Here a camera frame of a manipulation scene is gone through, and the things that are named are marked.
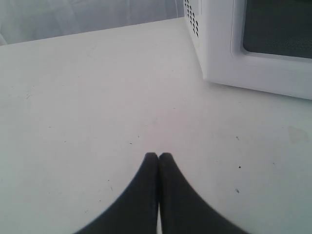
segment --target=black rubber tip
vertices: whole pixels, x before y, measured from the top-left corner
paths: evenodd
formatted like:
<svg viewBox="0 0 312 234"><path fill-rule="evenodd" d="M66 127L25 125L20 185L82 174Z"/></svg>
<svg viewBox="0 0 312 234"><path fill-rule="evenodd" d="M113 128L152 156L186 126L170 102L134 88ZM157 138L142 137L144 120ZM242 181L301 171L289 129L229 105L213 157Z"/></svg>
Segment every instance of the black rubber tip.
<svg viewBox="0 0 312 234"><path fill-rule="evenodd" d="M163 234L246 234L211 208L189 185L169 153L159 157Z"/></svg>
<svg viewBox="0 0 312 234"><path fill-rule="evenodd" d="M77 234L156 234L158 157L147 153L121 196Z"/></svg>

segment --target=microwave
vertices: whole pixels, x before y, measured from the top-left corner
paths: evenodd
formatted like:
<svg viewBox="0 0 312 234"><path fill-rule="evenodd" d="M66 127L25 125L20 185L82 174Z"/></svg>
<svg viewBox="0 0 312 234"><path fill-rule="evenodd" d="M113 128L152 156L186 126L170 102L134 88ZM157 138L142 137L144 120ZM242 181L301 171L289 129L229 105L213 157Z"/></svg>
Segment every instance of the microwave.
<svg viewBox="0 0 312 234"><path fill-rule="evenodd" d="M205 80L312 99L311 0L183 0Z"/></svg>

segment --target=black object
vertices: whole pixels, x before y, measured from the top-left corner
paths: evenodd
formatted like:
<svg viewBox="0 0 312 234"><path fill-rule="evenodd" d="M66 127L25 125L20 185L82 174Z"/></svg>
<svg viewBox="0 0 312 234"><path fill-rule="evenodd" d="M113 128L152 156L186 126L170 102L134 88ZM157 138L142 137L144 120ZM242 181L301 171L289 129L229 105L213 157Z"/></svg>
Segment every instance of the black object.
<svg viewBox="0 0 312 234"><path fill-rule="evenodd" d="M157 214L158 157L147 153L115 203L77 234L156 234Z"/></svg>
<svg viewBox="0 0 312 234"><path fill-rule="evenodd" d="M160 216L163 234L246 234L189 185L169 153L159 157Z"/></svg>
<svg viewBox="0 0 312 234"><path fill-rule="evenodd" d="M243 46L312 59L312 0L247 0Z"/></svg>

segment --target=white table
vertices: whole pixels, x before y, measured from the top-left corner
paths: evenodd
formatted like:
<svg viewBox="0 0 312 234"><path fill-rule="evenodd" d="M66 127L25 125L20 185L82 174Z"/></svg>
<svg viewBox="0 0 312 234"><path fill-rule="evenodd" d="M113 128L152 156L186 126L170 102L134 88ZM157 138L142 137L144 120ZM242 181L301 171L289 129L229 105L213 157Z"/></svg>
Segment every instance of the white table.
<svg viewBox="0 0 312 234"><path fill-rule="evenodd" d="M204 82L183 19L2 46L0 82L0 233L80 229L146 152L247 231L312 232L312 102Z"/></svg>

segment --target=white wall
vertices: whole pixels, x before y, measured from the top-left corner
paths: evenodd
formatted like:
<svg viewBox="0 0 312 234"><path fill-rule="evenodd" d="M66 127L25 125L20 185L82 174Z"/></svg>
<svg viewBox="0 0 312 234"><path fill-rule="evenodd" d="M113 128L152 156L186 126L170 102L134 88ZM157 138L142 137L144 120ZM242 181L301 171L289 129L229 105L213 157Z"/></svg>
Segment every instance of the white wall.
<svg viewBox="0 0 312 234"><path fill-rule="evenodd" d="M0 0L0 34L11 44L181 16L182 0Z"/></svg>

